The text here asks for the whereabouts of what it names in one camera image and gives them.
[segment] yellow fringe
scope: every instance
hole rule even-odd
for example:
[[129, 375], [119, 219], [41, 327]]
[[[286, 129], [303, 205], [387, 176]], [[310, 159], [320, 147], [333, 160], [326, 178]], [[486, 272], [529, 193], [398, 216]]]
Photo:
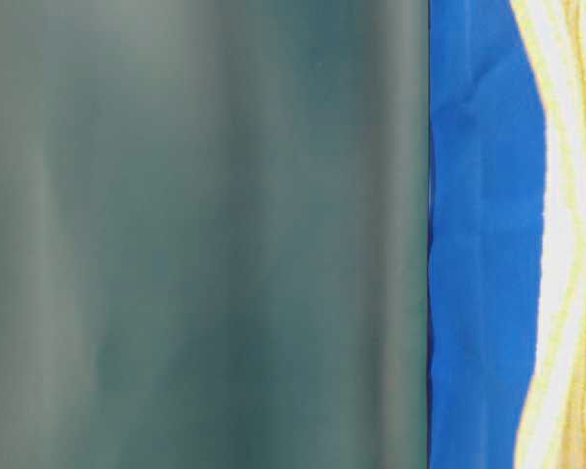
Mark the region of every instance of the yellow fringe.
[[545, 111], [536, 363], [516, 469], [586, 469], [586, 0], [511, 0]]

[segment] drape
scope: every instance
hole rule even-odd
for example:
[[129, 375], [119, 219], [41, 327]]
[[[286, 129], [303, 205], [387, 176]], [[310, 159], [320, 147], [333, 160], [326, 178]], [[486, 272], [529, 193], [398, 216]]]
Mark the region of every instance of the drape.
[[426, 466], [427, 21], [0, 0], [0, 469]]

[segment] dark green fabric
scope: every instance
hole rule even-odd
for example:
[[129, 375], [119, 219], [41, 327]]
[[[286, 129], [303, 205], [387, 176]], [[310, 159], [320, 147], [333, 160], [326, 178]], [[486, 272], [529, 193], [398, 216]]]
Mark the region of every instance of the dark green fabric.
[[420, 3], [0, 0], [0, 469], [425, 467]]

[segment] blue fabric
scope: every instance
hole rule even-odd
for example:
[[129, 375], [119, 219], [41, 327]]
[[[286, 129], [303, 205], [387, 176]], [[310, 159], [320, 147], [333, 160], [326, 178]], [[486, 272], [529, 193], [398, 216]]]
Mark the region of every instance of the blue fabric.
[[431, 0], [433, 469], [508, 469], [533, 367], [543, 111], [508, 0]]

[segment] blue cloth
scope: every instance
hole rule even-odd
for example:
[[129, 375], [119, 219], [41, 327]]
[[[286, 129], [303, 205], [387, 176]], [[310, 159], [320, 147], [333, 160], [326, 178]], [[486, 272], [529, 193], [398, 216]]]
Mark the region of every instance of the blue cloth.
[[535, 351], [543, 111], [507, 0], [430, 8], [430, 466], [508, 469]]

